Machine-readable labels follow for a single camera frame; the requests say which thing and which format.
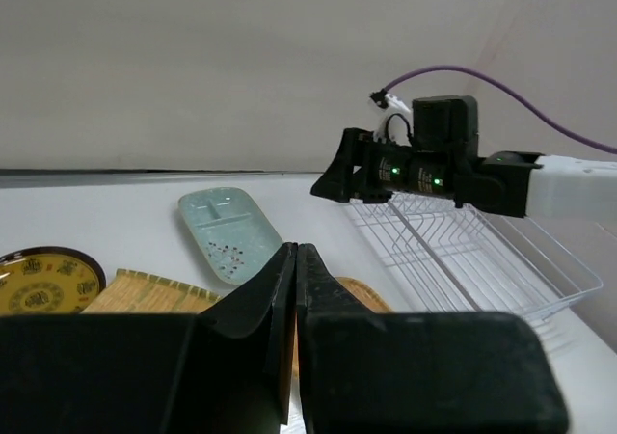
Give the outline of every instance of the white wall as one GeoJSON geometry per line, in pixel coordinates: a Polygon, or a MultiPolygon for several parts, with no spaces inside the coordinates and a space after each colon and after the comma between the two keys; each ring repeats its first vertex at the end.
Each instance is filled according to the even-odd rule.
{"type": "MultiPolygon", "coordinates": [[[[524,0],[518,8],[502,21],[478,66],[573,131],[617,146],[617,0],[524,0]]],[[[554,132],[492,88],[472,82],[468,89],[481,102],[485,152],[519,149],[616,160],[554,132]]],[[[617,348],[617,227],[542,225],[604,278],[603,293],[577,311],[617,348]]]]}
{"type": "Polygon", "coordinates": [[[0,0],[0,167],[321,170],[372,90],[473,63],[504,1],[0,0]]]}

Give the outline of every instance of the white wire basket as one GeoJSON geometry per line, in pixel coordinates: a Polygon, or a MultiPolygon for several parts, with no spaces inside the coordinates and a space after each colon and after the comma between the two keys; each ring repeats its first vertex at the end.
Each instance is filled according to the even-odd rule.
{"type": "Polygon", "coordinates": [[[407,194],[350,207],[414,312],[504,311],[538,321],[603,286],[529,219],[407,194]]]}

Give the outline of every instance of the white table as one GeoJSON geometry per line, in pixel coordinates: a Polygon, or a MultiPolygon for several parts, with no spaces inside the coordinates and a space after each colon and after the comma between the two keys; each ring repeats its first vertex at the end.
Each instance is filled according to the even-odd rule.
{"type": "MultiPolygon", "coordinates": [[[[108,277],[128,268],[226,293],[177,215],[187,193],[240,187],[257,201],[283,239],[313,243],[335,276],[371,285],[404,309],[394,285],[380,282],[379,260],[359,242],[341,205],[309,195],[315,176],[81,176],[45,186],[0,190],[0,254],[40,245],[75,248],[96,258],[108,277]]],[[[10,180],[0,180],[0,186],[10,180]]],[[[553,326],[569,345],[550,355],[576,434],[613,434],[617,423],[617,355],[576,315],[564,311],[553,326]]]]}

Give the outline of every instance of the bamboo mat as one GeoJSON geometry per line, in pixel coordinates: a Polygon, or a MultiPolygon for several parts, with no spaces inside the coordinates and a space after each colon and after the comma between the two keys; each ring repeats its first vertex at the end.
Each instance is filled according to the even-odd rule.
{"type": "MultiPolygon", "coordinates": [[[[373,289],[353,278],[336,278],[374,312],[392,312],[373,289]]],[[[116,278],[82,313],[203,312],[222,299],[200,287],[134,270],[120,269],[116,278]]],[[[293,349],[293,374],[298,377],[298,346],[293,349]]]]}

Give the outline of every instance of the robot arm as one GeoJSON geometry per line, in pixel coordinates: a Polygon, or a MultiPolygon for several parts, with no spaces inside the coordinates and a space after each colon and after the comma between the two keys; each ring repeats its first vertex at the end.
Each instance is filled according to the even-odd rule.
{"type": "Polygon", "coordinates": [[[416,99],[411,118],[395,96],[375,95],[377,130],[345,129],[312,195],[384,203],[399,191],[512,217],[617,221],[617,163],[516,151],[480,157],[473,97],[416,99]]]}

